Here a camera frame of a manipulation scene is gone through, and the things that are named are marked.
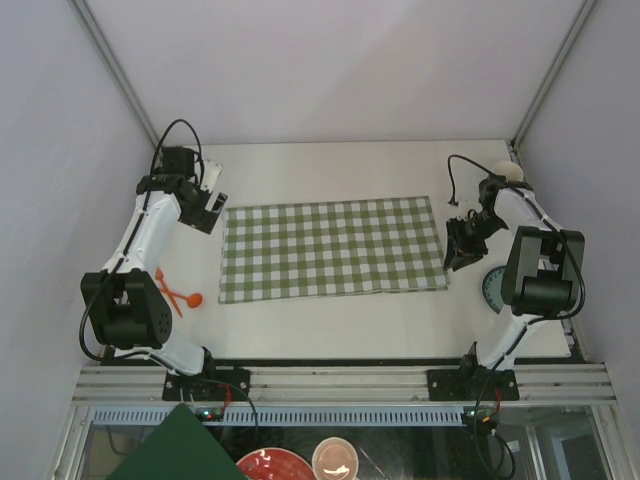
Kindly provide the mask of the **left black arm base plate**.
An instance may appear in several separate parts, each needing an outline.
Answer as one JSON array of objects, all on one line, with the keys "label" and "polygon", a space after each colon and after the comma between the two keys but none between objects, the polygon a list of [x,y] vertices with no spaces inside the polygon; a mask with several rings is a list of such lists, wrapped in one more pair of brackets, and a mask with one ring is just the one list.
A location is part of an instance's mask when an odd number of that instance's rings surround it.
[{"label": "left black arm base plate", "polygon": [[168,402],[243,401],[249,393],[251,372],[243,368],[216,370],[211,375],[167,373],[162,399]]}]

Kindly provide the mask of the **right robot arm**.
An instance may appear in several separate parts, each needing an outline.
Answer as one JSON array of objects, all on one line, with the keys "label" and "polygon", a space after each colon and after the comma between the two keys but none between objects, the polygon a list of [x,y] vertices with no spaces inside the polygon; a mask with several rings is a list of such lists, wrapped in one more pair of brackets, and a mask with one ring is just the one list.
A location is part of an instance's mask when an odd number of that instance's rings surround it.
[{"label": "right robot arm", "polygon": [[491,174],[479,184],[481,210],[446,222],[446,270],[458,271],[484,258],[486,240],[500,230],[512,235],[500,296],[507,311],[463,357],[459,385],[480,399],[513,368],[529,333],[579,312],[586,299],[582,275],[585,236],[551,220],[530,186]]}]

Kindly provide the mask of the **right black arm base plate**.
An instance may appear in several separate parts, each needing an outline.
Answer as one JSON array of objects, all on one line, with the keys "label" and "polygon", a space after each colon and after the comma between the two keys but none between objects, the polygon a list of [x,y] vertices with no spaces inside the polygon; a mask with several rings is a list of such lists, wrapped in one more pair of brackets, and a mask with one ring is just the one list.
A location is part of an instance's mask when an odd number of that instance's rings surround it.
[{"label": "right black arm base plate", "polygon": [[513,370],[490,371],[484,367],[473,373],[461,369],[427,371],[431,401],[496,401],[497,394],[506,401],[517,401],[520,393]]}]

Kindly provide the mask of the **orange plastic spoon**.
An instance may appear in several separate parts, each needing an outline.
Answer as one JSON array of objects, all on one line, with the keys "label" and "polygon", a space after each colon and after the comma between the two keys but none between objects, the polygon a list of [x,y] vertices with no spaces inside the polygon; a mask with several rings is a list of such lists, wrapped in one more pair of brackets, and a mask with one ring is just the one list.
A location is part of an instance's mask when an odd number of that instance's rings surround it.
[{"label": "orange plastic spoon", "polygon": [[176,297],[176,300],[177,299],[183,300],[186,303],[186,305],[191,309],[198,308],[203,303],[203,296],[201,294],[199,294],[199,293],[194,293],[194,294],[191,294],[189,296],[184,296],[184,295],[178,294],[176,292],[173,292],[173,293],[174,293],[174,295]]}]

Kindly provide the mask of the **orange plastic fork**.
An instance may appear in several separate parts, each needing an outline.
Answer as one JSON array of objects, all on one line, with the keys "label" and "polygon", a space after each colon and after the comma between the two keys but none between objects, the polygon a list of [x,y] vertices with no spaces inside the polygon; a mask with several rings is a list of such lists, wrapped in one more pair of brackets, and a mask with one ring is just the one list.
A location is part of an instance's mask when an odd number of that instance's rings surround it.
[{"label": "orange plastic fork", "polygon": [[155,280],[160,285],[160,292],[167,297],[167,299],[169,300],[175,312],[178,314],[180,318],[182,318],[183,317],[182,310],[176,301],[176,297],[174,293],[168,288],[168,285],[165,282],[164,273],[159,267],[157,267],[155,270]]}]

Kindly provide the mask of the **green white checkered cloth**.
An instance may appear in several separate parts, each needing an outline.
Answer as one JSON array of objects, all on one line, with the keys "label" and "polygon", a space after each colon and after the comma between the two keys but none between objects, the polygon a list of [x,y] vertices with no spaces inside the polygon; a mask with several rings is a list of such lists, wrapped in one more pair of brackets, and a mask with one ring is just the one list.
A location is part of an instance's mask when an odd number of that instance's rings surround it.
[{"label": "green white checkered cloth", "polygon": [[441,291],[449,281],[426,196],[236,207],[218,300]]}]

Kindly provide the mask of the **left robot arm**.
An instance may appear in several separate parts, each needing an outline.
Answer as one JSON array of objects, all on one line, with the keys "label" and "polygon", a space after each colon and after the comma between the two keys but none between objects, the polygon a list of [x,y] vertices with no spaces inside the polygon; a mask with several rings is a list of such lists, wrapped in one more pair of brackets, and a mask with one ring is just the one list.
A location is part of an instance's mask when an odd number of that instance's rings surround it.
[{"label": "left robot arm", "polygon": [[196,399],[215,395],[219,376],[206,366],[211,354],[173,327],[175,308],[155,279],[159,259],[173,227],[181,223],[212,233],[227,197],[215,193],[222,171],[201,149],[163,147],[158,165],[136,186],[130,222],[113,255],[97,272],[84,274],[82,326],[90,326],[99,344],[123,358],[153,360],[185,375],[184,388]]}]

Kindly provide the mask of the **blue patterned plate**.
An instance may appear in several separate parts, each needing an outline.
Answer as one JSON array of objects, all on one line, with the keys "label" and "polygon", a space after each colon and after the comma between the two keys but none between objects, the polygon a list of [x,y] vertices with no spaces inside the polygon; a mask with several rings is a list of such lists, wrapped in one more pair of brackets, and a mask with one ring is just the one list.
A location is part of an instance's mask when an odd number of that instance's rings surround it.
[{"label": "blue patterned plate", "polygon": [[505,266],[497,266],[486,273],[482,280],[481,292],[486,304],[496,313],[499,314],[504,307],[501,295],[502,279],[505,272]]}]

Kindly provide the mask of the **light blue mug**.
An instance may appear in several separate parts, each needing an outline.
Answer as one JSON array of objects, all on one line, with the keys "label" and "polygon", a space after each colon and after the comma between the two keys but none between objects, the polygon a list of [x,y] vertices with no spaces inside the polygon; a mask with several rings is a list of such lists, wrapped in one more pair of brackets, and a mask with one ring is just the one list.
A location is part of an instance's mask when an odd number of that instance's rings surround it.
[{"label": "light blue mug", "polygon": [[503,176],[509,182],[522,182],[524,172],[522,168],[512,161],[500,161],[494,164],[492,172],[495,175]]}]

